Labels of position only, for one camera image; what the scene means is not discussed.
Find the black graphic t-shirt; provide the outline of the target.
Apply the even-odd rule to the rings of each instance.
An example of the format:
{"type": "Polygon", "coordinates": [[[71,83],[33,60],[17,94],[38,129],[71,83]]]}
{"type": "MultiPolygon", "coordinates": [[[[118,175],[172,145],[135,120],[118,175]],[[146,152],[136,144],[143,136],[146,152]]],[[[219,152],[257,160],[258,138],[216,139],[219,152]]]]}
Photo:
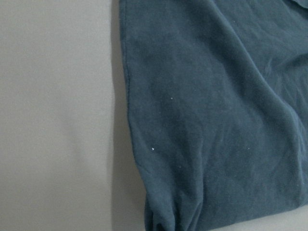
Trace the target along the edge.
{"type": "Polygon", "coordinates": [[[207,231],[308,203],[308,3],[122,0],[148,231],[207,231]]]}

